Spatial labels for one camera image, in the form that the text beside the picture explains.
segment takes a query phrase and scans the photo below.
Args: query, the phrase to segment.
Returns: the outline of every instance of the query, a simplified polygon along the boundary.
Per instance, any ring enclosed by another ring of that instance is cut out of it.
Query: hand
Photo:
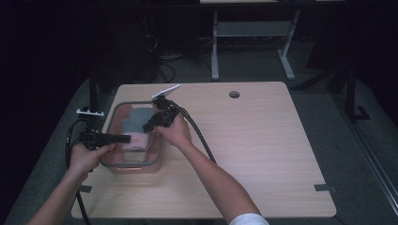
[[[184,116],[179,113],[170,127],[155,127],[164,139],[178,149],[192,144],[190,128]]]
[[[69,173],[78,175],[84,181],[88,173],[99,166],[100,157],[113,148],[115,148],[114,143],[93,151],[86,149],[82,143],[74,145],[70,157]]]

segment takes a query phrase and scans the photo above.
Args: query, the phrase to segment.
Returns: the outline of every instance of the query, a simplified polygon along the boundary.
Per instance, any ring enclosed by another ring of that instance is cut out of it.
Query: person's right arm
[[[193,145],[190,129],[181,114],[175,118],[170,127],[156,127],[156,129],[187,158],[228,223],[237,216],[247,213],[261,215],[245,188]]]

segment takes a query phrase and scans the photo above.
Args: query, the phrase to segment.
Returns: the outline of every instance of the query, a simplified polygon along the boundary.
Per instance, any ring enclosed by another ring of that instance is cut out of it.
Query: person's left hand
[[[115,143],[104,145],[93,151],[89,151],[82,143],[74,145],[70,157],[69,173],[78,175],[84,181],[88,173],[99,166],[100,157],[113,148],[115,148]]]

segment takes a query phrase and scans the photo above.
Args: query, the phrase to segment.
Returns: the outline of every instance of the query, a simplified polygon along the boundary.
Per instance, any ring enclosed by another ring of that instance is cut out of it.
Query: forearm
[[[67,172],[28,224],[62,224],[81,183],[79,175]]]
[[[197,172],[210,198],[228,223],[245,213],[260,214],[245,188],[228,172],[193,145],[180,150]]]

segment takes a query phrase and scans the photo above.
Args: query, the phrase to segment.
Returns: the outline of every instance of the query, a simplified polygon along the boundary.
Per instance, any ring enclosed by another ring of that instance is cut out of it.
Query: pink cloth
[[[124,135],[130,135],[130,143],[122,143],[123,150],[145,151],[148,145],[149,135],[139,132],[126,132]]]

